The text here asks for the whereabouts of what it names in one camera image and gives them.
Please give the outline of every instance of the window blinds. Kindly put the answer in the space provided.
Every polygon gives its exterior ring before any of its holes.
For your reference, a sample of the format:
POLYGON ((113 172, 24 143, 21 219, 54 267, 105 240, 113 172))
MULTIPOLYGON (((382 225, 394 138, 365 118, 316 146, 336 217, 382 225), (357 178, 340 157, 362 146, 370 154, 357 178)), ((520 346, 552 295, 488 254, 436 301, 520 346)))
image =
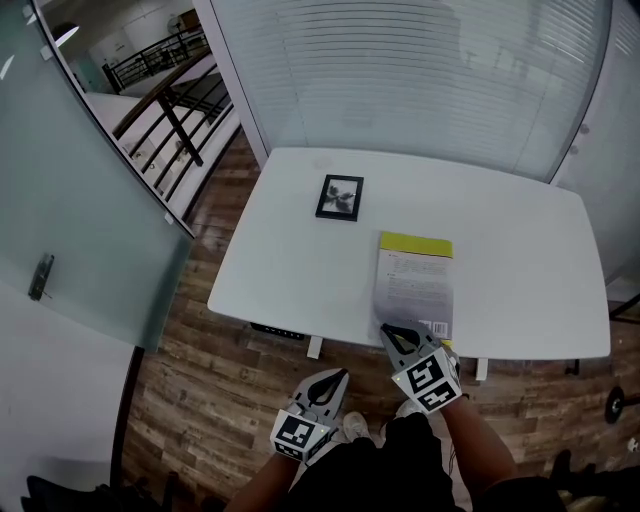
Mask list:
POLYGON ((268 148, 373 149, 547 180, 591 96, 606 0, 212 0, 268 148))

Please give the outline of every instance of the cable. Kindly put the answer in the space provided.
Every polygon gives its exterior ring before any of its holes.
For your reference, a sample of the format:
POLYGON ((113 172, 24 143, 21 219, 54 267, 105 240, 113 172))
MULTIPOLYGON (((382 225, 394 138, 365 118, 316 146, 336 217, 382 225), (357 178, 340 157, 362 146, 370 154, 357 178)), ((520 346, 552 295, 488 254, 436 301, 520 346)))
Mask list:
POLYGON ((453 449, 453 442, 451 442, 451 448, 449 450, 449 476, 453 473, 453 462, 456 460, 456 451, 453 449))

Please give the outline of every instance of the glass wall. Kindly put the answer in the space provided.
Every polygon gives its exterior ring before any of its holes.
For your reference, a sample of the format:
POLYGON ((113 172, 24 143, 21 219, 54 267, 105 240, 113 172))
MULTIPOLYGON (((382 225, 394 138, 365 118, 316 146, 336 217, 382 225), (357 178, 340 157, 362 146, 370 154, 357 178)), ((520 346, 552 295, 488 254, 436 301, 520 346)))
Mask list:
POLYGON ((191 244, 102 133, 21 2, 0 7, 0 280, 41 304, 154 348, 191 244))
POLYGON ((269 149, 467 162, 548 181, 597 78, 608 0, 211 0, 269 149))
POLYGON ((558 182, 584 201, 607 281, 640 275, 640 18, 626 1, 614 9, 603 94, 558 182))

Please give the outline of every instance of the door handle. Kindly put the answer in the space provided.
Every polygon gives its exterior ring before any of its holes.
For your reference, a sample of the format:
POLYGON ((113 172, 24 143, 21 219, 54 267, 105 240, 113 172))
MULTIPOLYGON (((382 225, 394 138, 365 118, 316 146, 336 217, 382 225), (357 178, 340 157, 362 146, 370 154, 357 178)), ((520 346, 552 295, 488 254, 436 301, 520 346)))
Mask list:
POLYGON ((55 256, 53 254, 47 254, 46 252, 42 258, 40 258, 36 266, 36 271, 33 274, 33 279, 31 280, 31 286, 29 286, 29 297, 31 300, 39 301, 42 298, 42 294, 46 295, 44 287, 47 284, 47 279, 49 279, 49 273, 51 272, 54 260, 55 256))

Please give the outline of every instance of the wooden handrail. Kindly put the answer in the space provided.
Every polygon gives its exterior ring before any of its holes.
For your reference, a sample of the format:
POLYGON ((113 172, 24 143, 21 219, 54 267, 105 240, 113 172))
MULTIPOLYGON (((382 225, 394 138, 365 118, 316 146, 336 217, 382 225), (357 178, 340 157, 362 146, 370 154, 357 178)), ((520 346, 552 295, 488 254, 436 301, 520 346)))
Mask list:
POLYGON ((142 98, 128 113, 126 116, 122 118, 122 121, 118 123, 113 129, 113 136, 116 139, 120 139, 125 132, 131 128, 131 125, 136 122, 136 120, 142 115, 142 113, 149 108, 154 101, 158 99, 158 97, 164 93, 164 91, 171 87, 173 83, 184 75, 187 71, 189 71, 193 66, 195 66, 198 62, 204 59, 207 55, 211 53, 211 48, 206 48, 200 53, 194 55, 186 62, 180 64, 176 69, 174 69, 167 77, 165 77, 162 82, 156 85, 153 89, 151 89, 147 95, 142 98))

